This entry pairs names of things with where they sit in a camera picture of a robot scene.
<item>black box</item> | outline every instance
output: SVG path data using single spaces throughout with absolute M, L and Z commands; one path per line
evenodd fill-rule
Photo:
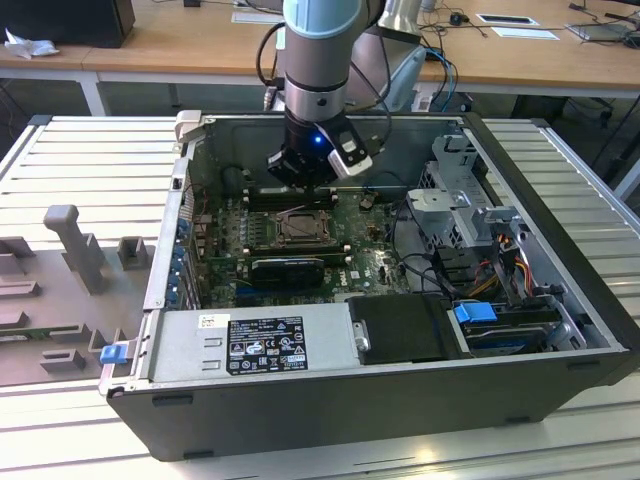
M 133 28 L 131 0 L 0 0 L 2 35 L 119 48 Z

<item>floor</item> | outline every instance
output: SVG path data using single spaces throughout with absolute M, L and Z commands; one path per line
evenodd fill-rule
M 6 90 L 0 90 L 1 155 L 10 148 L 13 139 L 34 114 L 89 115 L 82 91 L 74 82 L 5 80 L 2 85 Z M 43 88 L 47 88 L 46 96 L 41 95 Z M 105 84 L 104 92 L 113 115 L 174 115 L 183 109 L 199 109 L 207 113 L 262 109 L 262 87 L 180 85 L 178 89 L 182 102 L 180 108 L 171 106 L 169 89 L 165 84 L 110 83 Z M 474 94 L 472 97 L 473 110 L 486 118 L 509 117 L 516 99 L 513 95 L 492 94 Z M 462 99 L 459 100 L 449 110 L 455 110 L 462 103 Z M 632 103 L 633 100 L 615 100 L 612 117 L 603 128 L 599 120 L 601 105 L 590 99 L 572 99 L 552 126 L 578 155 L 591 163 Z M 622 152 L 637 133 L 639 125 L 640 107 L 635 109 L 602 155 L 599 173 L 605 171 L 610 160 Z M 634 158 L 640 157 L 640 151 L 634 155 Z M 639 191 L 630 197 L 628 204 L 640 213 Z

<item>table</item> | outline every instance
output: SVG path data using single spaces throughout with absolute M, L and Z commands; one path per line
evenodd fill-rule
M 449 0 L 474 23 L 475 13 L 526 15 L 541 27 L 588 23 L 588 15 L 569 10 L 564 0 Z M 93 115 L 106 115 L 101 82 L 151 82 L 259 85 L 255 51 L 267 30 L 258 24 L 231 23 L 230 5 L 133 0 L 136 24 L 120 49 L 61 46 L 58 56 L 31 61 L 0 52 L 0 77 L 73 80 L 80 83 Z M 633 7 L 590 0 L 600 18 L 605 12 L 630 14 Z M 448 21 L 446 10 L 440 20 Z M 437 14 L 431 21 L 437 20 Z M 499 38 L 486 30 L 450 29 L 444 37 L 447 56 L 460 72 L 458 91 L 557 96 L 633 98 L 640 93 L 638 53 L 616 45 L 581 44 L 568 31 L 554 32 L 560 41 Z M 431 42 L 437 38 L 427 34 Z M 270 68 L 273 47 L 265 50 Z M 428 64 L 418 89 L 423 97 L 442 81 L 442 68 Z
M 143 209 L 162 205 L 170 178 L 166 167 L 180 156 L 180 149 L 173 151 L 168 140 L 173 135 L 172 121 L 169 117 L 54 117 L 46 126 L 27 127 L 0 163 L 3 207 L 73 202 L 86 214 L 96 206 L 127 204 L 124 193 L 135 195 L 140 214 L 149 216 L 136 219 L 131 212 L 114 209 L 112 220 L 117 223 L 96 234 L 100 244 L 108 246 L 111 232 L 128 228 L 127 234 L 142 235 L 152 244 L 160 217 L 155 209 Z M 639 240 L 633 230 L 640 231 L 638 219 L 552 129 L 527 120 L 487 120 L 486 124 L 625 308 L 640 320 L 640 262 L 621 258 L 624 252 L 637 251 L 633 242 Z M 140 159 L 141 154 L 149 157 L 148 163 Z M 123 168 L 130 171 L 123 175 Z M 51 177 L 56 181 L 47 182 Z M 127 177 L 136 181 L 127 186 L 123 183 Z M 495 177 L 489 181 L 495 184 Z M 96 185 L 113 191 L 97 196 Z M 12 204 L 12 193 L 26 197 Z M 503 191 L 497 193 L 508 200 Z M 59 246 L 46 238 L 49 244 L 43 244 L 42 235 L 48 235 L 48 230 L 42 225 L 30 227 L 14 225 L 12 234 L 24 236 L 34 249 Z M 585 241 L 596 236 L 601 241 Z M 84 380 L 0 388 L 2 478 L 106 480 L 119 473 L 127 479 L 170 480 L 638 477 L 637 373 L 613 387 L 581 393 L 536 424 L 171 464 L 150 457 L 96 386 L 96 380 Z
M 447 1 L 451 8 L 462 8 L 478 26 L 489 24 L 477 18 L 477 13 L 529 16 L 540 24 L 530 28 L 592 23 L 589 15 L 570 10 L 568 4 L 568 0 Z M 588 6 L 603 22 L 611 21 L 604 17 L 606 12 L 630 15 L 640 9 L 596 0 L 590 0 Z M 449 26 L 450 12 L 446 9 L 423 15 L 421 23 L 436 23 L 438 15 L 440 22 Z M 559 41 L 501 38 L 490 29 L 483 31 L 488 38 L 475 28 L 451 27 L 443 37 L 447 58 L 460 72 L 459 91 L 620 98 L 635 98 L 640 93 L 640 58 L 623 45 L 581 43 L 568 30 L 553 30 Z M 431 45 L 438 46 L 435 34 L 426 37 Z M 426 69 L 420 80 L 431 80 Z

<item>paper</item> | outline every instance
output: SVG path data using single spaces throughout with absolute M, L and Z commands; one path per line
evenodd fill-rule
M 275 25 L 282 22 L 284 17 L 282 15 L 275 15 L 271 13 L 247 13 L 247 12 L 233 12 L 231 14 L 231 22 L 233 23 L 259 23 L 261 25 Z
M 533 28 L 507 28 L 491 27 L 501 37 L 508 38 L 535 38 L 538 40 L 560 40 L 549 30 L 535 30 Z
M 49 40 L 27 40 L 26 38 L 16 37 L 12 35 L 9 30 L 5 28 L 7 35 L 7 41 L 4 42 L 4 46 L 11 55 L 16 57 L 23 57 L 27 60 L 31 60 L 31 57 L 41 57 L 44 55 L 54 55 L 60 53 L 56 50 L 53 42 Z

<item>power supply label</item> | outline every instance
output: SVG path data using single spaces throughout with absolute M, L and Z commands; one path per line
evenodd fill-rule
M 231 375 L 307 370 L 302 317 L 231 320 L 227 372 Z

